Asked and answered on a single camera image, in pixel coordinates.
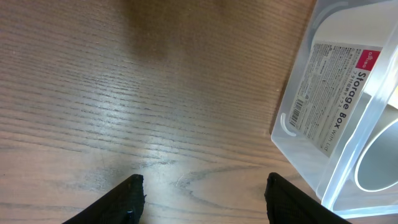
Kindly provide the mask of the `grey plastic cup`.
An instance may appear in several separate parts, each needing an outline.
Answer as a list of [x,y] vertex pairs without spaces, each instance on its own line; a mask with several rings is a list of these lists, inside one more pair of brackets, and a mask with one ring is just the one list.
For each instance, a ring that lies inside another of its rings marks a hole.
[[354,181],[365,192],[397,184],[397,116],[384,115],[375,125],[356,163]]

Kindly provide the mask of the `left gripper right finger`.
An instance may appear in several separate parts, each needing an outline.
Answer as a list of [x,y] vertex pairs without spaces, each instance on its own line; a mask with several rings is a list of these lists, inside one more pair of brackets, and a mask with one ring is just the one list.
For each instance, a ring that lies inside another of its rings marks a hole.
[[270,224],[351,224],[275,172],[267,178],[264,197]]

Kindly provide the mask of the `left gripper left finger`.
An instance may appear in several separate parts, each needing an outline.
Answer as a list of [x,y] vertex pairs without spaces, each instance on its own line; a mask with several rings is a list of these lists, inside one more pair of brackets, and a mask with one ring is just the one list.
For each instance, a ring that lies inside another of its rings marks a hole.
[[144,211],[144,177],[133,174],[64,224],[139,224]]

